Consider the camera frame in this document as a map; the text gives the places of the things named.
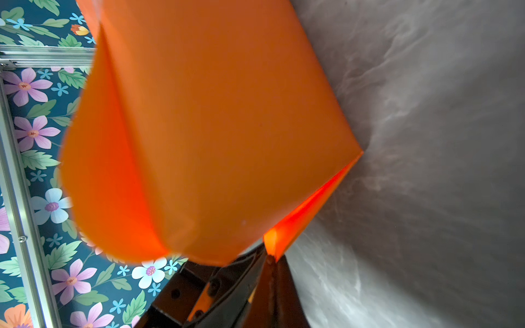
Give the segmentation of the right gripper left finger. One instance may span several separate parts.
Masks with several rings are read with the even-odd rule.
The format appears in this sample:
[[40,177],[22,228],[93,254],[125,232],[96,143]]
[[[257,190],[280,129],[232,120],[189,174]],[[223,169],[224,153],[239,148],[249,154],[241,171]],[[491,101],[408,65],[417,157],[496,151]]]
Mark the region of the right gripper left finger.
[[228,266],[187,261],[153,302],[153,327],[234,327],[266,259],[253,247]]

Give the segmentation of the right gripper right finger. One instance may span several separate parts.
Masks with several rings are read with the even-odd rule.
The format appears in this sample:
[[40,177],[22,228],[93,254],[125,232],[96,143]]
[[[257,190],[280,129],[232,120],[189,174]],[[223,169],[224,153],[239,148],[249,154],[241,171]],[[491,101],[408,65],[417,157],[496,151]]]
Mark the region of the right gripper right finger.
[[287,259],[268,256],[244,320],[245,327],[309,328]]

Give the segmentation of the yellow wrapping paper sheet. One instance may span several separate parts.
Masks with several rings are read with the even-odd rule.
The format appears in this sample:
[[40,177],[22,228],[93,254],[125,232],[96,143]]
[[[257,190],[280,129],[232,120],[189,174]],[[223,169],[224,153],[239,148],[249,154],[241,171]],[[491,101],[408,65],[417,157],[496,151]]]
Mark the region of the yellow wrapping paper sheet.
[[80,231],[129,262],[281,257],[363,151],[290,1],[80,1],[61,151]]

